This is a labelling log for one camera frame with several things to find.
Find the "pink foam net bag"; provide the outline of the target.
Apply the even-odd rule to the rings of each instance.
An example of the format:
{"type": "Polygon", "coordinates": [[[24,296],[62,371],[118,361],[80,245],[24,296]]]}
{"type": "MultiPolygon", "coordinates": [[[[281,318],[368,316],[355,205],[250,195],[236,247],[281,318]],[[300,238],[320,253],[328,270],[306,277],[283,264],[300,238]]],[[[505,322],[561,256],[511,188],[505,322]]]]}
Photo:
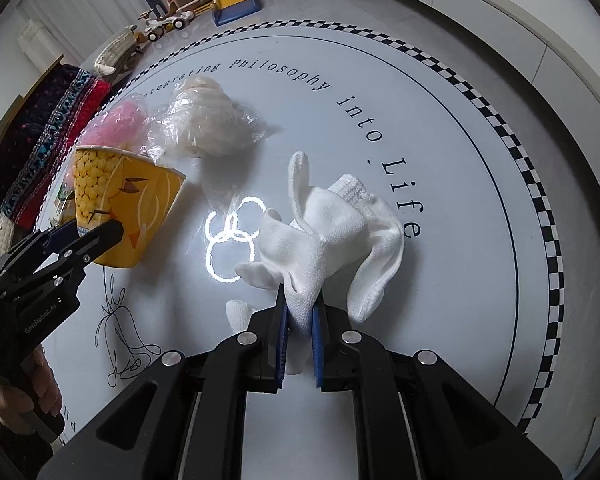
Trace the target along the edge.
{"type": "Polygon", "coordinates": [[[125,151],[136,151],[140,138],[148,121],[149,110],[145,99],[139,94],[131,94],[128,98],[94,117],[82,130],[70,156],[68,169],[64,177],[64,185],[73,186],[76,176],[83,176],[82,170],[74,170],[78,161],[78,148],[84,145],[120,148],[125,151]]]}

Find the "yellow paper cup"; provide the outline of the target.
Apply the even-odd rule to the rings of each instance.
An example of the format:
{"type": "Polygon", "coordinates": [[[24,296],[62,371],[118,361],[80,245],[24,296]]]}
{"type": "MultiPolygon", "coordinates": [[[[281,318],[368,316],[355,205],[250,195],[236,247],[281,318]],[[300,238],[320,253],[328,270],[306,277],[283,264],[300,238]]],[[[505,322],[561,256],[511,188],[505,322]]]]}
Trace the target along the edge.
{"type": "Polygon", "coordinates": [[[76,149],[72,175],[80,234],[109,220],[122,224],[120,242],[96,259],[119,269],[140,262],[185,181],[185,174],[148,157],[97,145],[76,149]]]}

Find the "white toy ride-on car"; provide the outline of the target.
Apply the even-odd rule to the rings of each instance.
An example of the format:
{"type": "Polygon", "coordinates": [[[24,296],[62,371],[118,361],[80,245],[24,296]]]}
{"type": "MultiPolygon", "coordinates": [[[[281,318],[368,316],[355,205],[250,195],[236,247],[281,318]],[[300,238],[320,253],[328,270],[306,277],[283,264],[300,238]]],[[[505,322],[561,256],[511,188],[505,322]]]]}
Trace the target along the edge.
{"type": "Polygon", "coordinates": [[[143,21],[145,29],[135,34],[136,40],[143,44],[144,42],[156,42],[167,32],[182,30],[187,27],[194,19],[195,14],[192,11],[176,11],[172,14],[162,16],[161,18],[151,18],[151,10],[140,14],[138,19],[143,21]]]}

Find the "clear bag white stuffing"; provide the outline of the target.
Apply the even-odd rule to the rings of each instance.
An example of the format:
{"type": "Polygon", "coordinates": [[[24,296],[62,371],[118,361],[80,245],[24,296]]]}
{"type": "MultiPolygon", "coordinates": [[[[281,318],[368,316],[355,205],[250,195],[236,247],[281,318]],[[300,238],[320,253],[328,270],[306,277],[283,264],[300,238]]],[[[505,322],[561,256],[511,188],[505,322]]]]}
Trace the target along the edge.
{"type": "Polygon", "coordinates": [[[148,154],[168,159],[234,156],[280,131],[249,105],[232,99],[210,77],[189,77],[174,87],[156,115],[148,154]]]}

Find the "white curtain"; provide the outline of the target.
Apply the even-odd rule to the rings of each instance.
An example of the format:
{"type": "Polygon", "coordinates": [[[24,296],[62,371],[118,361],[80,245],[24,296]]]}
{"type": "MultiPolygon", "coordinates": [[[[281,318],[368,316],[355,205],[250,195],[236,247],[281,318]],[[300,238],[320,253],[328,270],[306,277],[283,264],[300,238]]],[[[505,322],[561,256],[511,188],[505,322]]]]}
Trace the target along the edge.
{"type": "Polygon", "coordinates": [[[144,9],[144,0],[19,0],[24,27],[18,44],[38,70],[56,60],[90,70],[144,9]]]}

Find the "green snack wrapper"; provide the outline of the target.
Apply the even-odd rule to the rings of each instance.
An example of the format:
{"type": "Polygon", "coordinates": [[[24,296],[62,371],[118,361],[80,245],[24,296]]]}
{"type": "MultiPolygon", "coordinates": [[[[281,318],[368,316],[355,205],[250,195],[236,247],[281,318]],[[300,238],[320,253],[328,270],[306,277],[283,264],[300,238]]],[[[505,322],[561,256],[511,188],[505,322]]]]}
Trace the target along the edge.
{"type": "Polygon", "coordinates": [[[54,209],[50,215],[50,225],[63,226],[76,218],[76,196],[73,185],[61,183],[54,199],[54,209]]]}

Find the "table with patterned quilt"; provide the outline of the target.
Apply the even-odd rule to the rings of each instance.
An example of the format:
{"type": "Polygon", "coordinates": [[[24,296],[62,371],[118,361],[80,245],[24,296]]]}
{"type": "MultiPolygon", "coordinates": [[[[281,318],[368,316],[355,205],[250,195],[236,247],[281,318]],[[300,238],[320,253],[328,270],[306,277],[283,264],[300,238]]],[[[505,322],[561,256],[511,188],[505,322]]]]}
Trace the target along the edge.
{"type": "Polygon", "coordinates": [[[30,231],[44,197],[111,84],[84,68],[57,63],[24,97],[0,143],[0,209],[30,231]]]}

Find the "white woven basket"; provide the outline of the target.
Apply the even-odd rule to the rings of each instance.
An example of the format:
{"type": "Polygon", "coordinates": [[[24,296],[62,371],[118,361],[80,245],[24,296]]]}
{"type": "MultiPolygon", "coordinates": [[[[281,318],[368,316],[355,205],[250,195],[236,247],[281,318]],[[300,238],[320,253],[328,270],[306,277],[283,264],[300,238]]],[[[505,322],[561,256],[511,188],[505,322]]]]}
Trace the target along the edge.
{"type": "Polygon", "coordinates": [[[135,25],[123,27],[96,56],[93,64],[95,74],[102,79],[114,80],[129,73],[143,55],[146,41],[145,35],[138,32],[135,25]]]}

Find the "white sock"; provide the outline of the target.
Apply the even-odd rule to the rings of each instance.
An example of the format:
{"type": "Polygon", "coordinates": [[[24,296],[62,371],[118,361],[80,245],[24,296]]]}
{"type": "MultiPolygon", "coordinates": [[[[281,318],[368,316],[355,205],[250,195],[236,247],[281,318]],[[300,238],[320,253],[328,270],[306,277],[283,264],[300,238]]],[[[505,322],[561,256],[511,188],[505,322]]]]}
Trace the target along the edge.
{"type": "Polygon", "coordinates": [[[352,174],[329,188],[312,185],[306,153],[291,156],[288,197],[294,221],[266,210],[257,238],[260,258],[236,264],[235,272],[252,287],[284,290],[291,326],[286,372],[298,375],[310,358],[312,309],[325,281],[355,263],[347,314],[355,323],[366,321],[400,269],[404,240],[393,210],[352,174]]]}

